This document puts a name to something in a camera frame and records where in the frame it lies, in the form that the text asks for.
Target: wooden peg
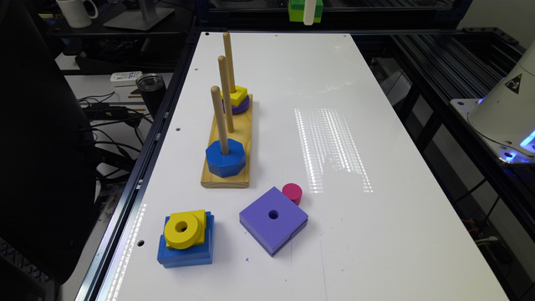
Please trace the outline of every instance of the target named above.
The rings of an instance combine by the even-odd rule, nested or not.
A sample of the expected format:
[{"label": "wooden peg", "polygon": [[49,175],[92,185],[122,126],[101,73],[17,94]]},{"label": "wooden peg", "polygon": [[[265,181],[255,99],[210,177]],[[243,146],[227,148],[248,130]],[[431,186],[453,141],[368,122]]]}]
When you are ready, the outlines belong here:
[{"label": "wooden peg", "polygon": [[228,155],[227,129],[225,129],[221,91],[217,86],[211,87],[211,101],[214,104],[214,111],[216,113],[217,130],[219,131],[219,142],[221,143],[221,154],[226,156]]},{"label": "wooden peg", "polygon": [[233,133],[234,123],[232,121],[231,92],[228,87],[227,60],[223,55],[220,55],[218,61],[219,76],[221,77],[221,87],[223,90],[223,102],[225,103],[225,116],[227,117],[227,130],[229,133]]},{"label": "wooden peg", "polygon": [[228,86],[231,93],[236,93],[236,83],[234,81],[234,63],[232,62],[231,34],[223,34],[223,44],[225,45],[225,57],[227,57]]}]

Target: wooden base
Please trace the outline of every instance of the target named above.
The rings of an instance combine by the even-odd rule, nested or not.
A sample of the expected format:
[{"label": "wooden base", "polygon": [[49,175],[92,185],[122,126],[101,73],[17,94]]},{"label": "wooden base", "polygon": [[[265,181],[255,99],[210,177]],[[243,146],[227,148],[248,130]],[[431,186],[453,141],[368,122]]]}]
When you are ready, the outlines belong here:
[{"label": "wooden base", "polygon": [[[201,185],[205,188],[247,188],[249,187],[249,166],[251,162],[251,128],[252,128],[252,94],[249,95],[251,105],[245,113],[234,115],[234,132],[227,132],[228,139],[234,139],[243,144],[245,150],[245,167],[235,176],[221,178],[208,170],[208,162],[204,160],[202,168]],[[215,140],[219,140],[217,132],[216,116],[211,123],[210,140],[208,146]]]}]

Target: purple square block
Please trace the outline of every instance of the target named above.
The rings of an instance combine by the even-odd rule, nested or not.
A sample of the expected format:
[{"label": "purple square block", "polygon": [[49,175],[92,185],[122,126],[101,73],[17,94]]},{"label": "purple square block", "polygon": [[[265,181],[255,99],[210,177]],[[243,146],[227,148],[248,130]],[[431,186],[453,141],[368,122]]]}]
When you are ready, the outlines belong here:
[{"label": "purple square block", "polygon": [[276,187],[240,212],[240,223],[274,256],[301,229],[308,215]]}]

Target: blue square block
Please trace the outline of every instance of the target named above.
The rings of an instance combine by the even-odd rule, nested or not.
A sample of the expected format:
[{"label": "blue square block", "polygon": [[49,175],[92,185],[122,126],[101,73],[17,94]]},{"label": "blue square block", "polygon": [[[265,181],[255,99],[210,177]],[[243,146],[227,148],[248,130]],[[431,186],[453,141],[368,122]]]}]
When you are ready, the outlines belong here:
[{"label": "blue square block", "polygon": [[202,245],[192,246],[183,250],[169,249],[166,246],[166,239],[160,236],[160,245],[158,247],[158,262],[165,268],[184,267],[190,265],[210,264],[213,254],[213,229],[214,216],[206,212],[206,242]]},{"label": "blue square block", "polygon": [[273,187],[240,212],[240,223],[275,256],[307,225],[308,215]]}]

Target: white table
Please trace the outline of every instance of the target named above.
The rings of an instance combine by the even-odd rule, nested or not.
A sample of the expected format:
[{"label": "white table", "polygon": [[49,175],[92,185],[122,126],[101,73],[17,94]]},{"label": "white table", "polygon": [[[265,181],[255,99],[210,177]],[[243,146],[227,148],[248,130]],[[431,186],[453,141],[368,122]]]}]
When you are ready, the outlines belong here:
[{"label": "white table", "polygon": [[[250,187],[200,185],[224,54],[202,34],[99,299],[507,300],[349,35],[233,33],[232,47],[254,94]],[[308,225],[271,258],[238,213],[289,182]],[[216,218],[213,264],[163,268],[164,217],[198,209]]]}]

